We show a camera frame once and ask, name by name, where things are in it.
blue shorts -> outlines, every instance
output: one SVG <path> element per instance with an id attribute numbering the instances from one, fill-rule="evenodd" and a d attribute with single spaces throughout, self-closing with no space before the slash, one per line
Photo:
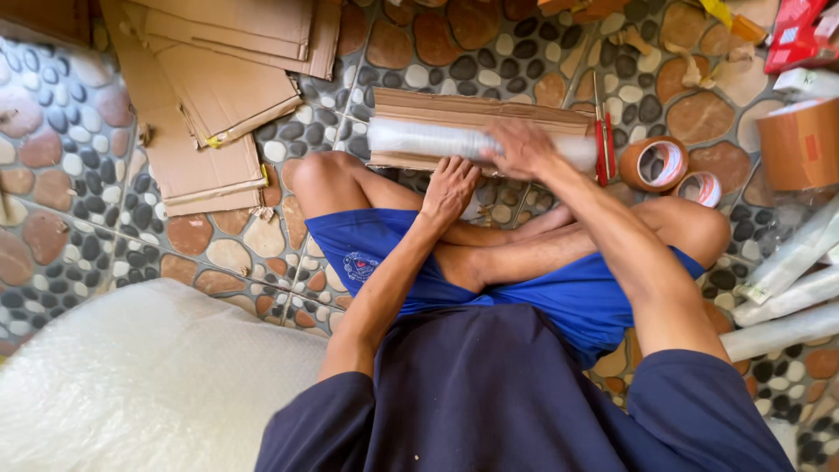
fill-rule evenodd
<path id="1" fill-rule="evenodd" d="M 416 216 L 413 210 L 366 208 L 305 222 L 341 282 L 355 296 Z M 705 272 L 690 256 L 672 249 L 694 279 Z M 624 330 L 633 326 L 629 300 L 600 253 L 531 281 L 490 286 L 479 294 L 446 281 L 432 254 L 419 270 L 399 316 L 439 307 L 496 303 L 529 303 L 545 312 L 576 351 L 583 369 L 590 369 L 600 356 L 615 350 L 623 341 Z"/>

navy blue shirt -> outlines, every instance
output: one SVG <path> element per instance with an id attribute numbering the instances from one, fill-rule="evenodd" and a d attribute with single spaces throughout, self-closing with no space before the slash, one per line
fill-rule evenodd
<path id="1" fill-rule="evenodd" d="M 651 354 L 628 414 L 530 305 L 399 317 L 376 380 L 330 377 L 274 415 L 256 470 L 793 470 L 738 372 Z"/>

tiled floor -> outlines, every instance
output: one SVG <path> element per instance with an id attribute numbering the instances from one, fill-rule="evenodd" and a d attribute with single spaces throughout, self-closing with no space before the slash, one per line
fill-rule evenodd
<path id="1" fill-rule="evenodd" d="M 0 186 L 12 215 L 0 229 L 0 356 L 89 297 L 160 276 L 266 322 L 328 336 L 352 299 L 303 224 L 289 178 L 300 158 L 344 149 L 369 159 L 372 87 L 591 110 L 592 70 L 605 76 L 618 155 L 629 142 L 670 134 L 688 144 L 692 169 L 721 177 L 718 208 L 730 216 L 732 242 L 699 285 L 720 331 L 733 329 L 734 289 L 765 256 L 763 240 L 774 230 L 754 125 L 754 116 L 782 104 L 762 72 L 765 52 L 719 66 L 717 86 L 698 92 L 680 84 L 685 60 L 661 41 L 687 48 L 712 71 L 727 38 L 716 20 L 684 3 L 632 0 L 625 15 L 574 25 L 567 14 L 542 17 L 535 0 L 496 2 L 345 1 L 334 80 L 299 76 L 307 103 L 255 132 L 271 182 L 265 201 L 277 212 L 269 222 L 246 210 L 166 217 L 145 154 L 133 146 L 135 122 L 104 30 L 95 36 L 101 55 L 0 39 L 0 111 L 15 110 L 0 122 Z M 778 0 L 758 3 L 728 5 L 771 26 Z M 607 39 L 630 23 L 653 54 Z M 420 192 L 428 185 L 421 172 L 383 174 Z M 609 191 L 625 202 L 654 197 L 617 181 Z M 468 217 L 512 228 L 554 204 L 541 186 L 485 180 Z M 737 365 L 762 414 L 798 425 L 801 470 L 839 470 L 837 341 Z M 630 330 L 589 375 L 623 406 L 639 361 Z"/>

logo on shorts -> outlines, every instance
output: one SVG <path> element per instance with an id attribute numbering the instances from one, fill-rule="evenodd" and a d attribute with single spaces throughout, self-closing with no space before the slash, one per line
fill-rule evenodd
<path id="1" fill-rule="evenodd" d="M 373 257 L 357 251 L 344 258 L 344 270 L 353 281 L 367 281 L 378 265 L 379 262 Z"/>

man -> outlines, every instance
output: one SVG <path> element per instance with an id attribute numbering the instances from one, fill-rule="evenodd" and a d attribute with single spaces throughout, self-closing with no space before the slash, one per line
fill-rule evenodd
<path id="1" fill-rule="evenodd" d="M 691 279 L 725 218 L 673 198 L 628 209 L 538 128 L 490 132 L 504 155 L 487 158 L 565 206 L 475 228 L 458 218 L 479 171 L 459 158 L 421 200 L 340 153 L 300 165 L 300 207 L 355 299 L 256 469 L 792 470 Z M 633 320 L 645 358 L 626 415 L 582 370 Z"/>

